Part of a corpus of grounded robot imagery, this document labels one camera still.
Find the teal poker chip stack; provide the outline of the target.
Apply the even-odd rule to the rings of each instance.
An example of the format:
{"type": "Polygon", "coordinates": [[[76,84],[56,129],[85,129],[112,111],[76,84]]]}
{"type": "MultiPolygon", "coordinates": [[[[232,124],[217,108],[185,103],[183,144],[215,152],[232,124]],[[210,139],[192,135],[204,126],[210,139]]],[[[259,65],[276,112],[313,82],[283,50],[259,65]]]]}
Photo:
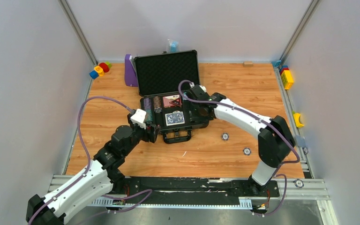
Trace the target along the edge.
{"type": "Polygon", "coordinates": [[[145,122],[151,122],[153,123],[154,122],[154,117],[153,117],[153,111],[152,109],[145,109],[146,111],[146,120],[145,122]]]}

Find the red triangular card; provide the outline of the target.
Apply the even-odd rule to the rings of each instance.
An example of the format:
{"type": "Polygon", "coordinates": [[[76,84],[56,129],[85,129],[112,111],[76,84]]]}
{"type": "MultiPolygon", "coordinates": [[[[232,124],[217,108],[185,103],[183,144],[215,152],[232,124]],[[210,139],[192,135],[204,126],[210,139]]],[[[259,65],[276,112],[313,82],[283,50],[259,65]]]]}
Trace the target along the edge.
{"type": "Polygon", "coordinates": [[[169,102],[169,104],[171,106],[181,107],[182,106],[181,98],[179,97],[179,98],[173,99],[172,101],[169,102]]]}

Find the blue playing card deck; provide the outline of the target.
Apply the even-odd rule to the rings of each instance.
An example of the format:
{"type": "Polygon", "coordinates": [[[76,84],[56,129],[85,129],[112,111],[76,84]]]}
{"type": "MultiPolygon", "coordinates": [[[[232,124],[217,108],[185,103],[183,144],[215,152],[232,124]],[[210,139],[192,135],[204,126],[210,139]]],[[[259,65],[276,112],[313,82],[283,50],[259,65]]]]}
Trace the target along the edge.
{"type": "Polygon", "coordinates": [[[183,112],[178,113],[178,114],[166,113],[165,114],[165,123],[167,126],[185,124],[184,113],[183,112]]]}

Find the red playing card deck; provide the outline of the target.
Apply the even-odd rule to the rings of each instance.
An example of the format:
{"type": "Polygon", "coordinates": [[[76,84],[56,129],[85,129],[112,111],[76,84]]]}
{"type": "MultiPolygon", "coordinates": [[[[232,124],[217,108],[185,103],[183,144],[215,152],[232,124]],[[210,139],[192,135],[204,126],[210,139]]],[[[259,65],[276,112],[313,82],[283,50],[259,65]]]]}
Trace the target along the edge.
{"type": "Polygon", "coordinates": [[[169,104],[170,101],[173,99],[181,97],[180,95],[171,95],[171,96],[164,96],[162,97],[164,108],[170,108],[173,107],[169,104]]]}

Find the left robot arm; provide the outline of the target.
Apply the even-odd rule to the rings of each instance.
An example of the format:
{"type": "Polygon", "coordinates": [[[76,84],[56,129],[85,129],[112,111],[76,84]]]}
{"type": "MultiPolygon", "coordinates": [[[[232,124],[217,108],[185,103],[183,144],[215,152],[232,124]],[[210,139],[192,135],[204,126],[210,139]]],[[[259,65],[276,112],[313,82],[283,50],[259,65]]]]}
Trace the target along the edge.
{"type": "Polygon", "coordinates": [[[140,141],[154,143],[160,126],[147,123],[117,127],[114,134],[92,160],[74,177],[43,197],[28,201],[26,221],[29,225],[64,225],[79,211],[104,194],[121,193],[125,176],[119,167],[140,141]]]}

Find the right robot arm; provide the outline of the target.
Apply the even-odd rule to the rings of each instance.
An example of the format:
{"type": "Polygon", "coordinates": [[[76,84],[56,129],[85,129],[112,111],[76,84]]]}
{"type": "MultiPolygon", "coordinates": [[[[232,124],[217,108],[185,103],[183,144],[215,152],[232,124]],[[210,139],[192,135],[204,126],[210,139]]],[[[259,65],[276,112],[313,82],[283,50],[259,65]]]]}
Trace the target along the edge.
{"type": "Polygon", "coordinates": [[[209,95],[201,85],[192,87],[182,97],[192,102],[201,115],[229,122],[257,139],[260,162],[250,176],[249,189],[257,196],[266,192],[267,183],[286,163],[285,158],[295,152],[295,140],[286,120],[259,115],[220,93],[209,95]]]}

